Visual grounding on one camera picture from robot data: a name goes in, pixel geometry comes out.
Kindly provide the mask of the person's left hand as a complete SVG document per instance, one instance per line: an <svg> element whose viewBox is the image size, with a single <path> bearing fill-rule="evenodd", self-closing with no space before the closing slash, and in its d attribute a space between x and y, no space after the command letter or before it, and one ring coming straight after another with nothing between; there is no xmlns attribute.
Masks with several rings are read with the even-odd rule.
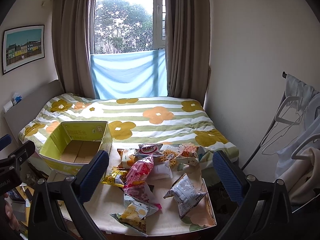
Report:
<svg viewBox="0 0 320 240"><path fill-rule="evenodd" d="M9 204L6 200L4 200L4 208L5 208L5 218L7 220L8 225L10 228L14 231L19 230L19 223L13 213L13 209L11 207L11 204Z"/></svg>

